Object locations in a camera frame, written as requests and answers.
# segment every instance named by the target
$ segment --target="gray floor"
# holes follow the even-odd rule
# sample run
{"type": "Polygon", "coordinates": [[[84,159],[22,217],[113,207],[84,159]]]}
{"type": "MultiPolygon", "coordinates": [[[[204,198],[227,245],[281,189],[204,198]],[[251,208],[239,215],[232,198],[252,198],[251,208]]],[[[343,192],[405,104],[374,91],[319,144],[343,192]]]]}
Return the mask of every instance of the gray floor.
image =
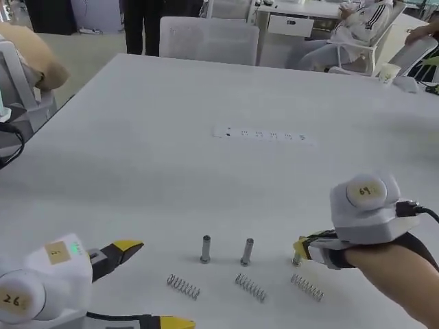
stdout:
{"type": "Polygon", "coordinates": [[[69,81],[55,90],[56,102],[59,106],[77,93],[116,54],[126,51],[123,34],[96,36],[40,34],[40,36],[71,74],[69,81]]]}

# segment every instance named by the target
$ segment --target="green led light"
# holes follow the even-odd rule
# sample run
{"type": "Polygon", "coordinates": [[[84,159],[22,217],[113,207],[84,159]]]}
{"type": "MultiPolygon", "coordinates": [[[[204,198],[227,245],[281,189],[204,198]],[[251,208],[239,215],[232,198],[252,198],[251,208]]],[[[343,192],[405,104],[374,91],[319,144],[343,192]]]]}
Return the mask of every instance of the green led light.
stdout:
{"type": "Polygon", "coordinates": [[[80,249],[78,248],[77,245],[71,245],[70,250],[71,250],[74,254],[79,254],[79,253],[80,253],[80,249]]]}

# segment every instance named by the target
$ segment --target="white cup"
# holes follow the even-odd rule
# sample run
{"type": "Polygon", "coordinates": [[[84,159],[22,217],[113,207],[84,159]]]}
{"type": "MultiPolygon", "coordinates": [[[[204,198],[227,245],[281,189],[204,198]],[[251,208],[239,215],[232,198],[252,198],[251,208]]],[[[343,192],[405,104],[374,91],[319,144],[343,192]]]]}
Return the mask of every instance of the white cup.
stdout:
{"type": "Polygon", "coordinates": [[[401,68],[398,65],[393,64],[383,64],[383,67],[381,67],[381,71],[378,75],[378,80],[385,86],[389,86],[392,84],[393,79],[396,77],[396,75],[399,73],[401,68]]]}

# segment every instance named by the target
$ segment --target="desk drawer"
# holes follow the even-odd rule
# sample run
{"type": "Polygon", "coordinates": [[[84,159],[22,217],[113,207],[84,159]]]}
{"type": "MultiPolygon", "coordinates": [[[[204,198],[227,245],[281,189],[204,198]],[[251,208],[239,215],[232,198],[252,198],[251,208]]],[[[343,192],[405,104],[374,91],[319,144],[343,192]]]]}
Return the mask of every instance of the desk drawer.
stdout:
{"type": "Polygon", "coordinates": [[[308,37],[311,35],[313,25],[313,19],[271,14],[268,31],[269,33],[285,34],[288,36],[308,37]]]}

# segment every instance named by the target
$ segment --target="coil spring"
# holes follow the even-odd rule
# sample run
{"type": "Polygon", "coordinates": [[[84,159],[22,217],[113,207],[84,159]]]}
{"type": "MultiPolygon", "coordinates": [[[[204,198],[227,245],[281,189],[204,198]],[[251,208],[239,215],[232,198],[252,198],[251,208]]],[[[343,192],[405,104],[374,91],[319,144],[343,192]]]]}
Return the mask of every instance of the coil spring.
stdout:
{"type": "Polygon", "coordinates": [[[253,297],[259,300],[261,303],[267,297],[267,293],[263,289],[261,289],[260,286],[255,284],[252,280],[250,280],[242,273],[238,274],[238,276],[236,277],[235,284],[238,284],[243,290],[251,293],[253,297]]]}
{"type": "Polygon", "coordinates": [[[184,293],[186,296],[189,296],[193,300],[197,300],[197,297],[201,292],[199,288],[193,286],[192,284],[189,284],[183,279],[180,279],[178,276],[175,276],[174,274],[171,274],[168,277],[167,285],[170,286],[171,288],[174,288],[177,291],[180,291],[181,293],[184,293]]]}
{"type": "Polygon", "coordinates": [[[324,295],[323,291],[312,285],[308,280],[304,279],[302,276],[299,276],[297,273],[293,274],[291,282],[317,302],[322,300],[324,295]]]}

